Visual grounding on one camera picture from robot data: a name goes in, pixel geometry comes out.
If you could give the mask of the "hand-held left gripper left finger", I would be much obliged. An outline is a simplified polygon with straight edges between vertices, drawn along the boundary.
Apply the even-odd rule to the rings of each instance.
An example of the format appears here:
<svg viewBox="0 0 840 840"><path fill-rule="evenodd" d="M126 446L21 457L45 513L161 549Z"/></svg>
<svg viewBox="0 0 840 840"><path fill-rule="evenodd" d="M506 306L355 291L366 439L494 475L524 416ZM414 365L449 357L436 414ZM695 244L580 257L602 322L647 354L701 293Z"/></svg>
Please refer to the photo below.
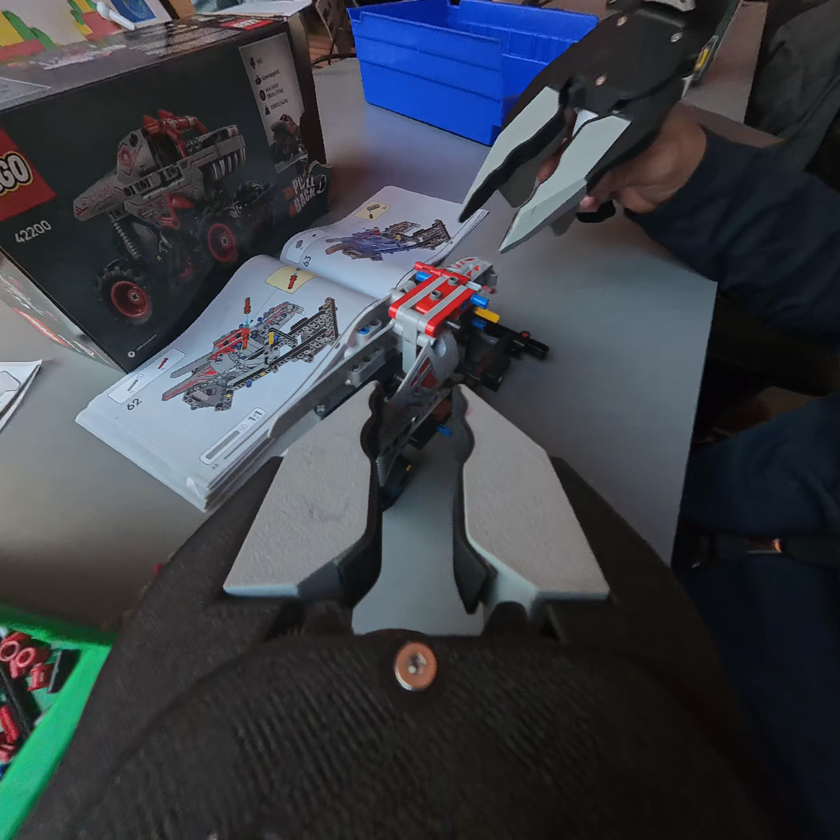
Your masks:
<svg viewBox="0 0 840 840"><path fill-rule="evenodd" d="M381 405L382 388L370 383L289 447L226 594L344 607L362 601L382 568Z"/></svg>

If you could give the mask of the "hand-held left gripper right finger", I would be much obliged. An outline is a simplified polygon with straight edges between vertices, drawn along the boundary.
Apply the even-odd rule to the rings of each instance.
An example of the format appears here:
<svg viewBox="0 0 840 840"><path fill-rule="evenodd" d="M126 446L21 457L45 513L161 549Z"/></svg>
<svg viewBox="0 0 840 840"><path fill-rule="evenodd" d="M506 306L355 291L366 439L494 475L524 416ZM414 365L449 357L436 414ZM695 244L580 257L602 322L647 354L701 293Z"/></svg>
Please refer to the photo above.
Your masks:
<svg viewBox="0 0 840 840"><path fill-rule="evenodd" d="M611 593L545 449L462 385L452 393L457 477L453 569L459 600L488 623L501 604L531 625Z"/></svg>

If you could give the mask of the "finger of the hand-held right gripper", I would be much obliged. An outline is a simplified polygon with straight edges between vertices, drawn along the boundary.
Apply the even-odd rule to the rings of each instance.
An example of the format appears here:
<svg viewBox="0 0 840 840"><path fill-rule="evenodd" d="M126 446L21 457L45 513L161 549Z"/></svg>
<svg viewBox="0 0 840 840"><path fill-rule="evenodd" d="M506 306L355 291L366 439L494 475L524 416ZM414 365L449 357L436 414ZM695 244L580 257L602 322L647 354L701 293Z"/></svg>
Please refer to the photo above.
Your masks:
<svg viewBox="0 0 840 840"><path fill-rule="evenodd" d="M574 84L525 91L468 189L459 221L481 209L493 193L501 194L516 213L528 201L534 187L553 173L571 138L578 112L573 95Z"/></svg>
<svg viewBox="0 0 840 840"><path fill-rule="evenodd" d="M528 201L519 208L500 244L500 252L506 254L545 228L563 235L587 194L590 173L630 124L630 119L619 114L598 117L580 109L553 173L535 185Z"/></svg>

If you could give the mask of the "grey red lego truck model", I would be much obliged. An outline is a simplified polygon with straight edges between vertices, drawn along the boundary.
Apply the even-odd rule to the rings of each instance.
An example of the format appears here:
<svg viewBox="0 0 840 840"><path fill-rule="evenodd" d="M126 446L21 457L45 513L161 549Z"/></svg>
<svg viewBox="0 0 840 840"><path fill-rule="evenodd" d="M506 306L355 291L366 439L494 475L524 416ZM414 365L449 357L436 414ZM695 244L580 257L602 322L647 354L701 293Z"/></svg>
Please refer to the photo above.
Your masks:
<svg viewBox="0 0 840 840"><path fill-rule="evenodd" d="M295 395L271 430L290 431L308 413L325 419L361 389L382 391L377 468L381 504L401 495L420 450L446 425L452 391L498 391L511 361L524 354L545 361L549 346L529 331L501 324L489 309L497 284L491 263L460 259L440 268L416 262L404 289L394 289L352 325L353 339L339 358Z"/></svg>

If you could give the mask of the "green plastic bin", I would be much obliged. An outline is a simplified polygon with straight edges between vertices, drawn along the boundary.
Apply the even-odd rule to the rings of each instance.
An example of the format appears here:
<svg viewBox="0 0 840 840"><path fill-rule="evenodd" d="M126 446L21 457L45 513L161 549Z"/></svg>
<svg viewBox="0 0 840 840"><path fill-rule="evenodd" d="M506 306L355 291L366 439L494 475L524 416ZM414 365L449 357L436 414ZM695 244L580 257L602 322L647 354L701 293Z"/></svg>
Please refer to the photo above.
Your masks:
<svg viewBox="0 0 840 840"><path fill-rule="evenodd" d="M19 630L53 647L78 652L76 666L56 702L8 770L1 772L1 838L7 839L16 837L57 770L116 636L7 605L1 607L1 636L3 627Z"/></svg>

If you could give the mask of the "person's right forearm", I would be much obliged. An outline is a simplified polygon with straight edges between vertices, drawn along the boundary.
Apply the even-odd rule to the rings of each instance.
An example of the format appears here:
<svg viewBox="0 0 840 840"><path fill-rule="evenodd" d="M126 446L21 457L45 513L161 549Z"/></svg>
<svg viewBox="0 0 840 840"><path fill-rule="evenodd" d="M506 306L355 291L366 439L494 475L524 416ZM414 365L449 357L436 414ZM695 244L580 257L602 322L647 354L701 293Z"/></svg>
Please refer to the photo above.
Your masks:
<svg viewBox="0 0 840 840"><path fill-rule="evenodd" d="M781 152L709 133L686 185L626 215L766 326L838 348L839 195Z"/></svg>

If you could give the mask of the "open lego instruction booklet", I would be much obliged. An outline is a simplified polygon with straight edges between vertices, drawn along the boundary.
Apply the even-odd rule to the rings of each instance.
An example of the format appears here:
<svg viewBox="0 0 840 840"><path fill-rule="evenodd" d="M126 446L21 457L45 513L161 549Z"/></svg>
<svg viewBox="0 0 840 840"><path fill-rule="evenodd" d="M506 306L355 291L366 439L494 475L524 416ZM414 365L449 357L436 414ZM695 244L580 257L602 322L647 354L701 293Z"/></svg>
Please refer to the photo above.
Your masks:
<svg viewBox="0 0 840 840"><path fill-rule="evenodd" d="M77 424L200 511L257 461L278 423L353 394L401 342L392 300L488 212L389 185L355 212L236 270L204 313L94 397Z"/></svg>

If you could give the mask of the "pile of loose lego pieces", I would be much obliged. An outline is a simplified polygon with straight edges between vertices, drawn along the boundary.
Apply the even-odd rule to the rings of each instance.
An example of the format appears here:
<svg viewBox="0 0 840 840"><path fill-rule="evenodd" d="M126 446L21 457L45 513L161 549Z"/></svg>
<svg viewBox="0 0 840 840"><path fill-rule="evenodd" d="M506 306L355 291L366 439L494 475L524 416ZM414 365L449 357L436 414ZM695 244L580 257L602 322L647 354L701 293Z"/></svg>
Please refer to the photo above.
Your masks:
<svg viewBox="0 0 840 840"><path fill-rule="evenodd" d="M56 702L77 659L76 650L53 647L19 630L2 628L2 773Z"/></svg>

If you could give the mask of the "lego sticker sheet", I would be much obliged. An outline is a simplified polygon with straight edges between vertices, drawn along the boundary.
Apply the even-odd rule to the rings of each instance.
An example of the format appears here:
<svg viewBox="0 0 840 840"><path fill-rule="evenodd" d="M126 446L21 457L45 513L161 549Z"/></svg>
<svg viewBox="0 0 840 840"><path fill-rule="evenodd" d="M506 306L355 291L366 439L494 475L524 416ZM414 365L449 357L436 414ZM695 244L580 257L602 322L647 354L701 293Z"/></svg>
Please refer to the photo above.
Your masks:
<svg viewBox="0 0 840 840"><path fill-rule="evenodd" d="M1 429L23 401L42 364L42 360L1 363Z"/></svg>

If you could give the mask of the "black lego truck box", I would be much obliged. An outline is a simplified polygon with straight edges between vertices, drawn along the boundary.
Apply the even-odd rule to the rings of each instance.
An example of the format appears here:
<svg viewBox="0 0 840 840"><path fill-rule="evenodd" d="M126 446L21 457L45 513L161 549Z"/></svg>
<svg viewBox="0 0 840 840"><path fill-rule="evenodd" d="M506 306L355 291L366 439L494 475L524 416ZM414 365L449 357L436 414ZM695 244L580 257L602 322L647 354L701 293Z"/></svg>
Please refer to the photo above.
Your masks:
<svg viewBox="0 0 840 840"><path fill-rule="evenodd" d="M307 34L198 15L2 63L2 297L131 371L329 209Z"/></svg>

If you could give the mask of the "person's right hand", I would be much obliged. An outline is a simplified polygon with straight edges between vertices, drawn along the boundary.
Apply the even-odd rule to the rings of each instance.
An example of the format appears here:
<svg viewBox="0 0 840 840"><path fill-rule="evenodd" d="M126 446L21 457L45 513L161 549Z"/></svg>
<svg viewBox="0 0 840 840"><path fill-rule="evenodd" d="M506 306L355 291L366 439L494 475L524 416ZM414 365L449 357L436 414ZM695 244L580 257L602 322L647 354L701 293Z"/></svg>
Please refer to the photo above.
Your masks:
<svg viewBox="0 0 840 840"><path fill-rule="evenodd" d="M655 140L592 186L578 206L593 214L613 201L633 214L649 214L681 189L699 166L707 134L682 102L670 111Z"/></svg>

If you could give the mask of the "blue plastic bin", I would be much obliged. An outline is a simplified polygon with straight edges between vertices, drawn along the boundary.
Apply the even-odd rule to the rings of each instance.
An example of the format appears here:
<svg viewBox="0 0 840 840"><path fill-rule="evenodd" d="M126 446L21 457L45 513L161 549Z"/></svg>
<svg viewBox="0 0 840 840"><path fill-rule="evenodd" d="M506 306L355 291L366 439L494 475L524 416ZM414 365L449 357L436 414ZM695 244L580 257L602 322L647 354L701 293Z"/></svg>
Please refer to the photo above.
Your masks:
<svg viewBox="0 0 840 840"><path fill-rule="evenodd" d="M598 22L484 1L379 3L349 16L367 102L484 145L532 79Z"/></svg>

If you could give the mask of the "cardboard poster board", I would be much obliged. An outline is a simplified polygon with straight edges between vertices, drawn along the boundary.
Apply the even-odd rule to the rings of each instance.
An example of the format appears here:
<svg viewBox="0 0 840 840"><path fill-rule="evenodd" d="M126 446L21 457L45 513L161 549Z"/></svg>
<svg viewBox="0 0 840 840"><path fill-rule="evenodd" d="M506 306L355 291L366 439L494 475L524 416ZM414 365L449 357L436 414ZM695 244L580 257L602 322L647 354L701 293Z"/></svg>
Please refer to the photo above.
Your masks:
<svg viewBox="0 0 840 840"><path fill-rule="evenodd" d="M56 69L121 52L182 56L198 49L202 30L176 19L167 2L2 1L2 69Z"/></svg>

